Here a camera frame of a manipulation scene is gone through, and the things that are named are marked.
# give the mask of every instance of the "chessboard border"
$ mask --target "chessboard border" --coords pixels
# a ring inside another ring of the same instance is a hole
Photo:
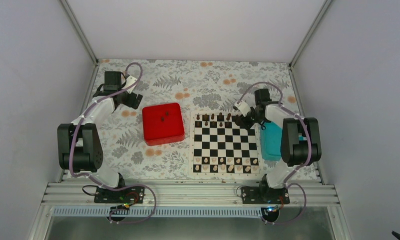
[[[260,145],[260,130],[257,128],[257,124],[253,126],[254,131],[256,132],[256,144],[257,144],[257,155],[259,160],[259,173],[218,173],[218,172],[194,172],[194,130],[195,130],[195,116],[200,114],[219,114],[222,113],[224,115],[227,114],[240,114],[233,111],[191,111],[190,117],[190,129],[189,129],[189,168],[188,173],[190,176],[196,177],[240,177],[240,180],[257,180],[263,176],[263,158],[261,154],[261,145]]]

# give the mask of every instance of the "red box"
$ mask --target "red box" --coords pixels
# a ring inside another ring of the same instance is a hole
[[[177,103],[146,106],[142,109],[144,140],[149,146],[184,140],[181,107]]]

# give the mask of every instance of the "white wall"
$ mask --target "white wall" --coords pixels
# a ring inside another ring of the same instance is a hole
[[[68,0],[98,58],[288,63],[324,0]]]
[[[336,0],[294,67],[353,239],[400,233],[400,0]]]
[[[93,64],[57,0],[0,1],[0,239],[26,239]]]

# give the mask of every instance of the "leaf pattern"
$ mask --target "leaf pattern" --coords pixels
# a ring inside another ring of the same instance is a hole
[[[120,105],[108,116],[99,129],[104,154],[104,164],[121,173],[127,179],[147,180],[233,180],[231,176],[194,176],[189,170],[189,139],[191,111],[234,112],[233,103],[257,81],[270,81],[281,88],[284,105],[298,112],[296,103],[287,101],[295,96],[285,63],[241,61],[185,61],[185,60],[136,60],[101,59],[99,71],[92,89],[104,82],[105,71],[124,71],[131,62],[142,64],[144,75],[134,93],[144,98],[138,109]],[[139,75],[137,67],[128,73]],[[234,79],[224,84],[224,79]],[[244,100],[254,103],[254,87]],[[270,89],[272,99],[279,93]],[[146,106],[177,102],[181,107],[185,139],[170,144],[147,146],[143,136],[142,109]],[[264,161],[261,173],[268,173],[276,162]],[[294,180],[315,180],[314,168],[302,168]]]

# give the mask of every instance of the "circuit board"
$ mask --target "circuit board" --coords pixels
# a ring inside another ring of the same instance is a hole
[[[255,127],[235,124],[233,112],[191,112],[190,171],[194,175],[260,176],[260,141]]]

